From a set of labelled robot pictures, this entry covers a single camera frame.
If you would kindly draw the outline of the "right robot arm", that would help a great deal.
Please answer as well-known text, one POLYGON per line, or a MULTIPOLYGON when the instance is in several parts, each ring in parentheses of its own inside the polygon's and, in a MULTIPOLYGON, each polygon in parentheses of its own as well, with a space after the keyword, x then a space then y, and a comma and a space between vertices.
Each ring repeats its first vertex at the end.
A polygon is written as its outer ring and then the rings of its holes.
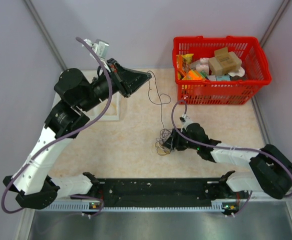
POLYGON ((277 147, 267 144, 253 149, 227 145, 209 138, 187 113, 184 112, 180 120, 182 127, 173 128, 164 142, 165 148, 170 151, 193 149, 206 161, 250 169, 231 173, 219 185, 223 197, 230 198, 240 191, 264 192, 278 200, 292 196, 292 163, 277 147))

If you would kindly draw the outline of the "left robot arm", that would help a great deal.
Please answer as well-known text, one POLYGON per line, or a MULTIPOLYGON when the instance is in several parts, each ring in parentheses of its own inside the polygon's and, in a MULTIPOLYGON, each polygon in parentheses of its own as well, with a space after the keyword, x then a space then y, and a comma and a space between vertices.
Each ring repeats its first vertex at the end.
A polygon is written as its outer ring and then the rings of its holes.
POLYGON ((5 192, 15 192, 21 209, 41 210, 56 199, 70 196, 94 198, 99 181, 89 172, 78 176, 52 178, 48 175, 63 149, 74 140, 90 120, 86 112, 103 101, 106 111, 114 94, 128 98, 152 75, 121 66, 113 58, 106 62, 105 72, 88 81, 83 72, 69 68, 61 73, 54 86, 60 100, 47 116, 41 135, 21 169, 3 180, 5 192))

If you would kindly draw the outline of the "yellow snack bag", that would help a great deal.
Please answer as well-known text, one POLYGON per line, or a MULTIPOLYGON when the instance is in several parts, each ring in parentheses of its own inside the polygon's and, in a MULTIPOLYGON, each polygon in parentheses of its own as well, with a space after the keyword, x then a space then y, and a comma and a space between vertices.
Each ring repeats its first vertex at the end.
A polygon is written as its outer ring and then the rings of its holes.
POLYGON ((184 77, 190 71, 190 64, 192 62, 193 54, 178 54, 176 56, 177 72, 180 78, 184 77))

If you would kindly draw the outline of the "orange snack packet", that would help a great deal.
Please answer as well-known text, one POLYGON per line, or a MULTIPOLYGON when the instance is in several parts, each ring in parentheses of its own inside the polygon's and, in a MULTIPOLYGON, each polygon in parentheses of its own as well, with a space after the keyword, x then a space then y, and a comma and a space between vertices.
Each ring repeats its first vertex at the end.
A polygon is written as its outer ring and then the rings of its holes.
POLYGON ((203 81, 205 80, 205 76, 200 72, 191 69, 184 77, 181 78, 183 81, 203 81))

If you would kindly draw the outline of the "pink white package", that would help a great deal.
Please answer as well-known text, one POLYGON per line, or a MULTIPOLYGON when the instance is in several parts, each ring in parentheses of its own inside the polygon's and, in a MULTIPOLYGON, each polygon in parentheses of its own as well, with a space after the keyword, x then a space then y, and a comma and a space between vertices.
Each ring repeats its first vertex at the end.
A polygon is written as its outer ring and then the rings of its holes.
POLYGON ((208 57, 202 57, 196 62, 194 62, 194 67, 196 71, 198 72, 205 72, 209 74, 209 58, 208 57))

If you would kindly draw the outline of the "brown cardboard box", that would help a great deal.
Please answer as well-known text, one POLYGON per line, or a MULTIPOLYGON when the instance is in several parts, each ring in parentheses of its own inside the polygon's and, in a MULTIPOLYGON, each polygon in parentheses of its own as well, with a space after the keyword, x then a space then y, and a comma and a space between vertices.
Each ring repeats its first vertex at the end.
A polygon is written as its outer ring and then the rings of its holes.
POLYGON ((242 65, 242 60, 233 52, 228 53, 228 57, 209 58, 209 69, 213 75, 221 76, 229 72, 236 72, 242 65))

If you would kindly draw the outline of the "small open cardboard box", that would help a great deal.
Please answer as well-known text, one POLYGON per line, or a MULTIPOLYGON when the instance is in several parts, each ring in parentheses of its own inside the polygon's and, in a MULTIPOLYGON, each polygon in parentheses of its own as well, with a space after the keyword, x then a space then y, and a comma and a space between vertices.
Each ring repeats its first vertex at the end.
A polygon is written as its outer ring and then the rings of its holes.
POLYGON ((214 56, 216 58, 228 57, 228 47, 223 47, 214 51, 214 56))

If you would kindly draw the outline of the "red plastic shopping basket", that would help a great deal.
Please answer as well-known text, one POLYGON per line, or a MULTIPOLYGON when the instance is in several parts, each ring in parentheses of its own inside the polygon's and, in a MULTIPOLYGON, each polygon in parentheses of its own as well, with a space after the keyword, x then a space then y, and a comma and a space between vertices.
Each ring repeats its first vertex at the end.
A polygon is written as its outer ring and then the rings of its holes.
POLYGON ((242 105, 270 84, 268 61, 252 36, 178 36, 172 61, 178 100, 242 105))

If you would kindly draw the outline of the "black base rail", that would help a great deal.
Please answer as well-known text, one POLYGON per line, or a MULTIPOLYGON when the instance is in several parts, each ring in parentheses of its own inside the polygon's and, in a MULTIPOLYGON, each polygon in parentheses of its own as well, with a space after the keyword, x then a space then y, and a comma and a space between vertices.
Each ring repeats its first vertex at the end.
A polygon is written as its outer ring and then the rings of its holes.
POLYGON ((100 178, 88 197, 102 199, 105 207, 210 207, 216 199, 244 199, 219 178, 100 178))

